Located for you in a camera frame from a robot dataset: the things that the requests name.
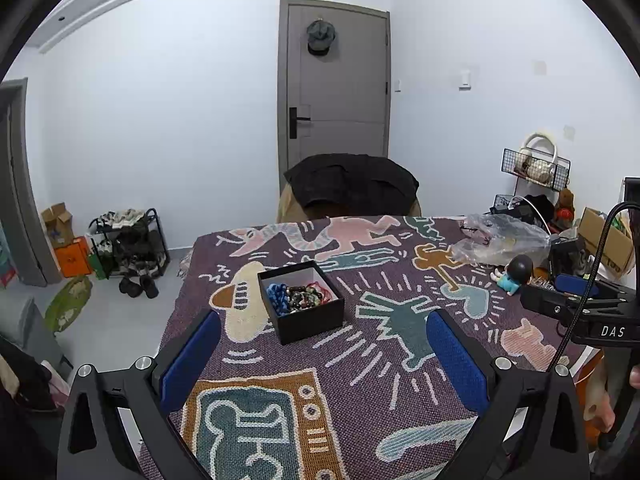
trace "brown plush toy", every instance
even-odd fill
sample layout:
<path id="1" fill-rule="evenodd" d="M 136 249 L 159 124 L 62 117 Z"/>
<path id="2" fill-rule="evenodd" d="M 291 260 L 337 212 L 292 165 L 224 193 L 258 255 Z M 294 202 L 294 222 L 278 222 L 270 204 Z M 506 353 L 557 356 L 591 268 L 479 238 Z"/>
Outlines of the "brown plush toy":
<path id="1" fill-rule="evenodd" d="M 568 229 L 573 224 L 574 218 L 574 194 L 565 187 L 560 192 L 560 196 L 558 196 L 556 212 L 554 214 L 554 224 L 562 229 Z"/>

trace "black box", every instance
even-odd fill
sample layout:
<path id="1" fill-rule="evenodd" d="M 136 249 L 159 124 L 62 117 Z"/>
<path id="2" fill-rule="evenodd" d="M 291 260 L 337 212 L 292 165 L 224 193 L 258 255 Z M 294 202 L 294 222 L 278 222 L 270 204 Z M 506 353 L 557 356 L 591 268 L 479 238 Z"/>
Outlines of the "black box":
<path id="1" fill-rule="evenodd" d="M 260 272 L 258 273 L 258 282 L 260 283 L 262 302 L 283 345 L 342 326 L 344 298 L 315 261 Z M 329 303 L 306 308 L 286 316 L 278 316 L 267 296 L 269 285 L 285 283 L 289 286 L 301 286 L 313 282 L 319 282 L 324 288 L 330 290 L 335 299 Z"/>

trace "gray baseball cap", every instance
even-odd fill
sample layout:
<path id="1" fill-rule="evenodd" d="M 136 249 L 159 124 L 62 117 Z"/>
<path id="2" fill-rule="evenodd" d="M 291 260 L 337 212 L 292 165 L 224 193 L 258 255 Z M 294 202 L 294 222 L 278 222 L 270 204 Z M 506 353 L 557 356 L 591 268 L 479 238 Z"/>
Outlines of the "gray baseball cap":
<path id="1" fill-rule="evenodd" d="M 312 56 L 326 56 L 335 41 L 335 27 L 325 20 L 315 20 L 306 28 L 307 49 Z"/>

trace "doorway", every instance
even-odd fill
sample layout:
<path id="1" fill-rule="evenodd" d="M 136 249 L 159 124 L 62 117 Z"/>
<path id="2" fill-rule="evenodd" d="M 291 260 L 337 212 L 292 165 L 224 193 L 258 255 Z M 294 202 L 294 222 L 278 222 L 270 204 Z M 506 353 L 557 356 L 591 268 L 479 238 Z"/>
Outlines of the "doorway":
<path id="1" fill-rule="evenodd" d="M 329 51 L 310 49 L 307 27 L 335 31 Z M 310 155 L 388 156 L 391 95 L 388 12 L 318 0 L 280 0 L 278 166 Z"/>
<path id="2" fill-rule="evenodd" d="M 0 223 L 26 285 L 60 281 L 33 200 L 25 140 L 27 80 L 0 84 Z"/>

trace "door frame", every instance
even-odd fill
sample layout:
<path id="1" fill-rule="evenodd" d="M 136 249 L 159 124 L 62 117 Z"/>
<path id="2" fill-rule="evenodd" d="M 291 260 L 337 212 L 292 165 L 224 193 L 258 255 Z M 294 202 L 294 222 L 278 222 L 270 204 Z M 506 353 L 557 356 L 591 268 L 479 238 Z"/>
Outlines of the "door frame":
<path id="1" fill-rule="evenodd" d="M 289 58 L 289 7 L 326 7 L 370 14 L 386 20 L 386 102 L 383 155 L 389 156 L 389 121 L 391 117 L 391 14 L 383 10 L 369 9 L 324 0 L 280 0 L 280 28 L 278 30 L 278 175 L 280 192 L 285 187 L 284 173 L 289 165 L 289 111 L 287 110 L 287 62 Z"/>
<path id="2" fill-rule="evenodd" d="M 26 101 L 27 101 L 27 78 L 0 82 L 0 114 L 4 114 L 7 108 L 11 107 L 9 120 L 9 147 L 12 158 L 12 178 L 14 195 L 7 197 L 4 201 L 13 205 L 17 209 L 18 216 L 22 221 L 24 237 L 22 240 L 24 247 L 31 250 L 30 259 L 42 273 L 42 280 L 24 281 L 27 285 L 46 286 L 51 283 L 58 283 L 62 279 L 58 265 L 56 264 L 47 238 L 42 228 L 40 215 L 33 199 L 31 189 L 31 177 L 27 162 L 26 149 Z"/>

